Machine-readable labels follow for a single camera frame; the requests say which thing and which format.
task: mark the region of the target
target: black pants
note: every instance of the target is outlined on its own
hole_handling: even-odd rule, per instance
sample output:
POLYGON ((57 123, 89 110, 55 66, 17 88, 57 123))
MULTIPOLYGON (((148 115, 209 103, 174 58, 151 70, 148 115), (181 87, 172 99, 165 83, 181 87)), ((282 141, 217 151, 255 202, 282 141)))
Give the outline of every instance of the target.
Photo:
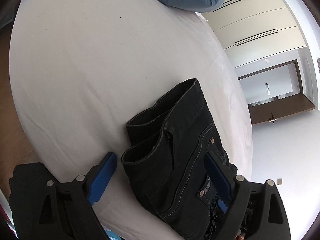
POLYGON ((132 147, 122 164, 140 204, 186 240, 211 239, 217 194, 204 154, 213 151, 230 163, 199 82, 180 83, 132 118, 127 130, 132 147))

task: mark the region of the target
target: bed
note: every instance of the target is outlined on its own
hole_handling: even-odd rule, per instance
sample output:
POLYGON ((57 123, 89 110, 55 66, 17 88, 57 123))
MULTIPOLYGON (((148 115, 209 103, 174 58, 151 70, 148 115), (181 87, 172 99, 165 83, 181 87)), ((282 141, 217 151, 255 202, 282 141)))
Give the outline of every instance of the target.
MULTIPOLYGON (((201 84, 230 162, 251 178, 252 128, 231 64, 209 25, 157 0, 22 0, 10 44, 16 110, 61 182, 130 147, 125 124, 189 78, 201 84)), ((120 162, 93 206, 127 240, 181 239, 135 199, 120 162)))

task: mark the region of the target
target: brown floor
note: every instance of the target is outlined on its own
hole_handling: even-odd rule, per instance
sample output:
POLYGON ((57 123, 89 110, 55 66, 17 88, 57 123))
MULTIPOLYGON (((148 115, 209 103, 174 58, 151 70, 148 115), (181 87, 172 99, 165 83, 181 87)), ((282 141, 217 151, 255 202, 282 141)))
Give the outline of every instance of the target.
POLYGON ((0 189, 9 198, 8 180, 17 164, 38 162, 19 122, 9 80, 12 24, 0 30, 0 189))

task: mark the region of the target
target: silver screw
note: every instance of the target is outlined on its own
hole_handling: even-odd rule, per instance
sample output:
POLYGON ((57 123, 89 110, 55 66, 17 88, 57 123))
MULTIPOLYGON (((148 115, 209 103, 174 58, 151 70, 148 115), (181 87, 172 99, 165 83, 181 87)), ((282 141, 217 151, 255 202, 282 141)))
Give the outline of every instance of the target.
POLYGON ((85 178, 84 175, 79 175, 79 176, 76 177, 76 180, 77 181, 83 181, 84 178, 85 178))
POLYGON ((52 185, 53 185, 53 180, 48 180, 47 186, 48 186, 48 187, 51 187, 52 185))
POLYGON ((237 175, 237 176, 236 176, 236 180, 237 180, 237 181, 244 181, 244 176, 242 176, 242 175, 237 175))
POLYGON ((268 183, 269 186, 274 186, 275 185, 275 182, 273 180, 271 180, 271 179, 268 179, 267 183, 268 183))

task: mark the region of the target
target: brown door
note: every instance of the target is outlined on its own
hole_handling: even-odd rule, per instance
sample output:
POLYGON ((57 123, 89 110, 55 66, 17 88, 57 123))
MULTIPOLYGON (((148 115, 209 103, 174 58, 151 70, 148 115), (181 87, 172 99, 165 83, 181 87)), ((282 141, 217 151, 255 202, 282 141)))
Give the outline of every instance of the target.
POLYGON ((249 106, 252 125, 273 122, 285 116, 310 111, 316 107, 303 93, 278 99, 266 104, 249 106))

